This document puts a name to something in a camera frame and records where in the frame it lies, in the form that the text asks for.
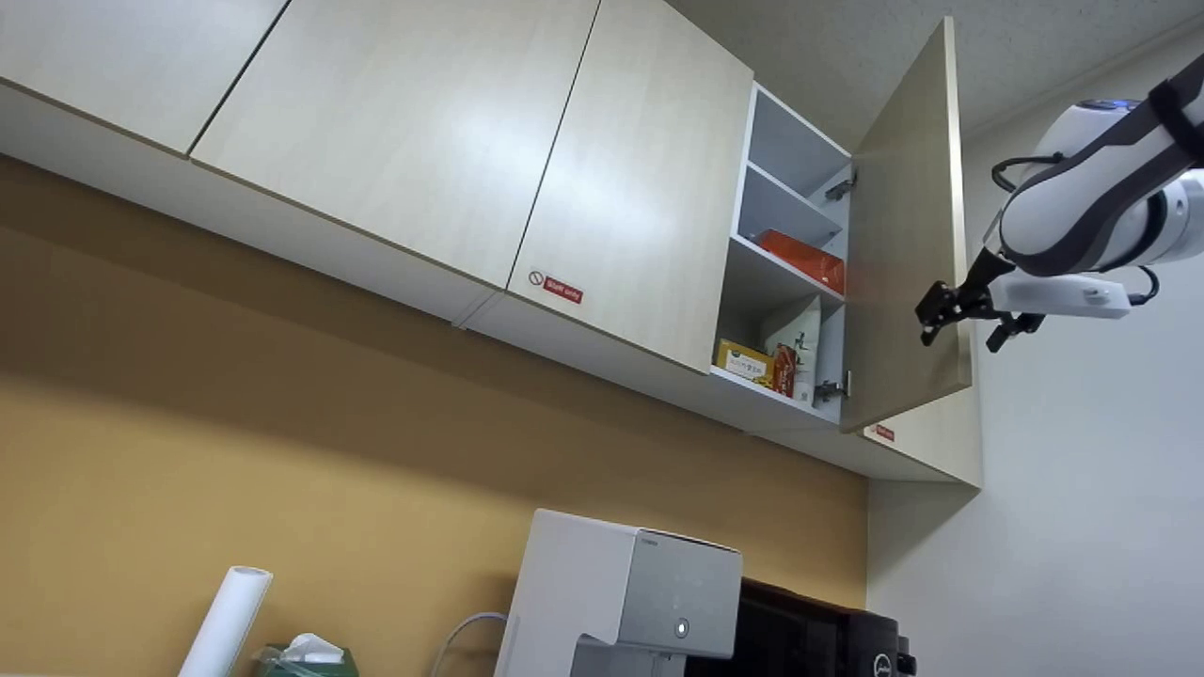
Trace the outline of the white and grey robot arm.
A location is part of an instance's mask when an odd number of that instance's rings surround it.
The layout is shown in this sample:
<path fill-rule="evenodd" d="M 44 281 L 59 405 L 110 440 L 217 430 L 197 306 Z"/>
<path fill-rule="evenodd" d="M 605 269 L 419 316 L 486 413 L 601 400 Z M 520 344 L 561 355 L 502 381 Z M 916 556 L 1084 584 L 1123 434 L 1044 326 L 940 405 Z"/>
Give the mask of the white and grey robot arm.
<path fill-rule="evenodd" d="M 1204 57 L 1144 97 L 1068 106 L 1030 154 L 994 167 L 1008 193 L 967 277 L 916 306 L 924 344 L 994 319 L 1003 350 L 1048 316 L 1123 319 L 1159 295 L 1154 265 L 1204 253 Z"/>

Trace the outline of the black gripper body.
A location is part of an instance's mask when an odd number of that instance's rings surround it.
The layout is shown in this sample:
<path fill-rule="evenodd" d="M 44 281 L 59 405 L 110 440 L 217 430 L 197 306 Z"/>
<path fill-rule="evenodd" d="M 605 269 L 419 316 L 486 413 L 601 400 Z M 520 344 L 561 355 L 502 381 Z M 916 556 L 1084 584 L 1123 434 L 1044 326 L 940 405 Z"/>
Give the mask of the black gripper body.
<path fill-rule="evenodd" d="M 956 291 L 946 285 L 946 310 L 931 316 L 946 316 L 946 326 L 961 319 L 994 319 L 994 332 L 985 336 L 991 355 L 1044 326 L 1038 312 L 1003 312 L 985 291 L 967 291 L 967 285 L 956 285 Z"/>

